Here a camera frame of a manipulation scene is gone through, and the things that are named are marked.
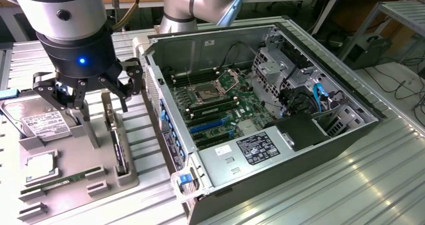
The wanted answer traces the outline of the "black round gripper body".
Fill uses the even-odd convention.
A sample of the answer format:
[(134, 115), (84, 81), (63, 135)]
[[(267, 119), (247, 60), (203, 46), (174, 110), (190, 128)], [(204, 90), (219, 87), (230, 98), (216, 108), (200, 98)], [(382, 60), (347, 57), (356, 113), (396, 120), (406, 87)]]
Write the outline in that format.
[(115, 53), (111, 27), (104, 25), (87, 38), (59, 40), (37, 33), (59, 73), (70, 78), (92, 78), (102, 74), (118, 79), (123, 68)]

